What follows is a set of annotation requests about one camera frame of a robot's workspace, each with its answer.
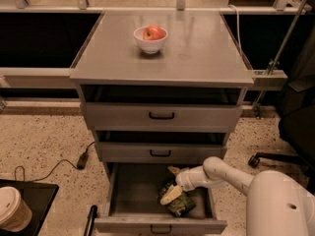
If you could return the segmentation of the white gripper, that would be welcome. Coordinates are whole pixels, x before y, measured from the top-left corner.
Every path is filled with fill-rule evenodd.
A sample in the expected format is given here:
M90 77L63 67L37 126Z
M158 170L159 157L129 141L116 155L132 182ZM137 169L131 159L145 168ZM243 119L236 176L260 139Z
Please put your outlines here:
M176 176L176 186L171 185L166 193L160 199L162 205L168 205L175 199L181 196L182 190L190 192L198 187L207 188L210 182L210 178L205 173L202 166L194 168L180 169L174 166L168 166L168 171Z

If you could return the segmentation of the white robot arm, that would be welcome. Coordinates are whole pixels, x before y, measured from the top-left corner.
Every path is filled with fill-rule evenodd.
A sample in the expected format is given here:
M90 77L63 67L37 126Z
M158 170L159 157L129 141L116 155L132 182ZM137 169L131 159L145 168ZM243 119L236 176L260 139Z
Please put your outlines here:
M198 187L229 184L247 197L246 236L315 236L314 195L279 171L253 176L214 156L198 167L168 170L175 184L162 196L164 206Z

